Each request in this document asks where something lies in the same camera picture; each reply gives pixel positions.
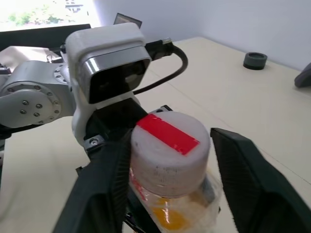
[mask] black round object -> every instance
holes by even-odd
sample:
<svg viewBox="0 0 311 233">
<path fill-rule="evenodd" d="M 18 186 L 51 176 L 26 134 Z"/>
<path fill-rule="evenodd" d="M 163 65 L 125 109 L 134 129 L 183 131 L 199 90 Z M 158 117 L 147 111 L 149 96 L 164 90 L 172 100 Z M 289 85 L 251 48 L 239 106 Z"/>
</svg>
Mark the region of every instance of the black round object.
<svg viewBox="0 0 311 233">
<path fill-rule="evenodd" d="M 62 53 L 66 53 L 66 45 L 61 45 L 60 50 L 62 51 Z"/>
<path fill-rule="evenodd" d="M 243 66 L 248 69 L 261 70 L 266 65 L 267 55 L 259 52 L 249 52 L 245 55 Z"/>
</svg>

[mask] screw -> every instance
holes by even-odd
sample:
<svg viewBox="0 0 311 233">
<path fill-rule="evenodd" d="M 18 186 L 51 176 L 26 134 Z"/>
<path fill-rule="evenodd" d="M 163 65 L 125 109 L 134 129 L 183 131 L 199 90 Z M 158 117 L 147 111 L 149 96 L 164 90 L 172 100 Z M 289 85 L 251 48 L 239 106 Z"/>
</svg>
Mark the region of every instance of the screw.
<svg viewBox="0 0 311 233">
<path fill-rule="evenodd" d="M 98 140 L 96 138 L 92 138 L 89 143 L 93 146 L 97 145 L 98 144 Z"/>
</svg>

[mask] metal joint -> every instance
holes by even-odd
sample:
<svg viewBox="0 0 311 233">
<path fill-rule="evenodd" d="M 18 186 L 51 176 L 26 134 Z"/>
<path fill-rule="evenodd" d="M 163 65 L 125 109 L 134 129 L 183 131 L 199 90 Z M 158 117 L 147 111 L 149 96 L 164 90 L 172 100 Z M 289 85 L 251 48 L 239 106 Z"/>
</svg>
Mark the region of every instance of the metal joint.
<svg viewBox="0 0 311 233">
<path fill-rule="evenodd" d="M 101 147 L 104 144 L 104 139 L 100 135 L 96 135 L 84 141 L 84 150 L 90 152 L 93 149 Z"/>
</svg>

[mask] window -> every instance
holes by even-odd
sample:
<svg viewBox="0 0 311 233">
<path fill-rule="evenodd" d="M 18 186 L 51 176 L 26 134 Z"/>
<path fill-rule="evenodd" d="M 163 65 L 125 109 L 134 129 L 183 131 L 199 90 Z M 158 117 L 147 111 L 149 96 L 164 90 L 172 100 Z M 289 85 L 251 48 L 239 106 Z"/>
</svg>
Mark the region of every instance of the window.
<svg viewBox="0 0 311 233">
<path fill-rule="evenodd" d="M 0 8 L 0 32 L 90 23 L 87 0 L 9 0 Z"/>
</svg>

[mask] bolt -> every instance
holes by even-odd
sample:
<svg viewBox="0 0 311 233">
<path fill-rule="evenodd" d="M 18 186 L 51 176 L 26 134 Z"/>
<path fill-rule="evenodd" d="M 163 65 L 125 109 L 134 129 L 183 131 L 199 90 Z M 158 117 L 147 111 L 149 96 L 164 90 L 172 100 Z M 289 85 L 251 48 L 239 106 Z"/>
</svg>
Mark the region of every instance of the bolt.
<svg viewBox="0 0 311 233">
<path fill-rule="evenodd" d="M 92 138 L 89 143 L 92 145 L 92 146 L 95 146 L 98 144 L 98 140 L 96 138 Z"/>
<path fill-rule="evenodd" d="M 126 213 L 125 215 L 128 217 L 133 217 L 133 215 L 131 213 Z"/>
</svg>

